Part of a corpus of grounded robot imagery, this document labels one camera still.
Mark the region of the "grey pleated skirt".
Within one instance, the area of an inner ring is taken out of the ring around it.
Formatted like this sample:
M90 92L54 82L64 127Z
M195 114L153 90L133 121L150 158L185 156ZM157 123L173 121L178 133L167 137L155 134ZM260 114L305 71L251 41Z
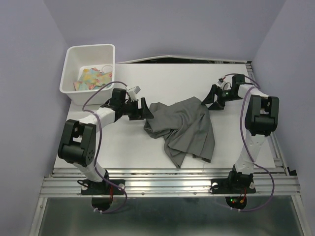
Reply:
M210 163L215 149L215 137L208 107L196 98L167 106L152 103L154 118L147 119L145 132L153 139L164 138L164 152L181 168L187 154Z

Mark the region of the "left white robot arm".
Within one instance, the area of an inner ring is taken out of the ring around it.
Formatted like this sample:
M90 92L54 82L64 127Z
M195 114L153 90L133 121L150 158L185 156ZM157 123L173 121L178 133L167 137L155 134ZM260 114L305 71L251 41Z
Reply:
M58 157L77 167L87 180L93 182L93 189L103 194L109 190L108 172L97 162L100 144L96 134L102 137L102 129L115 123L122 116L129 120L153 118L144 97L137 99L140 87L115 88L112 96L101 107L80 120L65 122L58 148Z

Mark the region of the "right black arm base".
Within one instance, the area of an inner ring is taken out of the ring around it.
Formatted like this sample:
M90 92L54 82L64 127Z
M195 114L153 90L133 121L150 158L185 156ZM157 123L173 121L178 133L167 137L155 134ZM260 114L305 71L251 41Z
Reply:
M237 210L243 210L247 205L247 195L256 193L255 184L251 182L249 185L228 180L227 178L211 179L211 194L236 194L236 196L225 197L226 204Z

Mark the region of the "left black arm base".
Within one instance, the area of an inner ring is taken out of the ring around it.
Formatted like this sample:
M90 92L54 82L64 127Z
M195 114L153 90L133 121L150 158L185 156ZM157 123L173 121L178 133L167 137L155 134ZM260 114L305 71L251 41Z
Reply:
M94 212L101 214L114 213L126 204L126 196L122 190L102 181L93 182L88 179L77 180L81 186L81 195L92 196L91 205ZM114 206L115 196L125 196L125 200L120 206Z

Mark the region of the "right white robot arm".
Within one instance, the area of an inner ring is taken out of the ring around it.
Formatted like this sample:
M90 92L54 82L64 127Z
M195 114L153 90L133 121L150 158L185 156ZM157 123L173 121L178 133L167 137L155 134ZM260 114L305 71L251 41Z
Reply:
M215 150L215 136L210 111L222 111L227 101L242 100L240 132L243 148L226 179L217 186L237 192L249 187L260 148L278 126L279 99L262 93L259 85L244 74L231 73L231 82L223 76L212 85L204 100L196 97L167 106L152 103L153 118L144 131L154 139L164 138L164 151L175 167L180 168L187 154L210 162Z

